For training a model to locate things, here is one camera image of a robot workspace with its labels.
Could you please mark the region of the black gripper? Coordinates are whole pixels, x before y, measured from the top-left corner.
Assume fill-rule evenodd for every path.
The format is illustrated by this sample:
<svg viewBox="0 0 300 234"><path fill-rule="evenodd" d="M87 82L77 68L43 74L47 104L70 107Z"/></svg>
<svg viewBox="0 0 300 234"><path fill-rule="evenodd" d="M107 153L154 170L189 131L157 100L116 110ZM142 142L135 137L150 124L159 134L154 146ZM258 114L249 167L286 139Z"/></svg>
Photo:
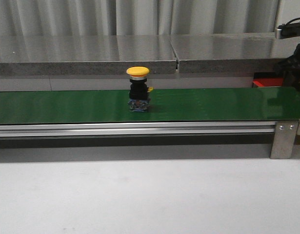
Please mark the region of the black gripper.
<svg viewBox="0 0 300 234"><path fill-rule="evenodd" d="M300 92L300 43L293 55L275 64L274 71L283 77L283 86L294 87Z"/></svg>

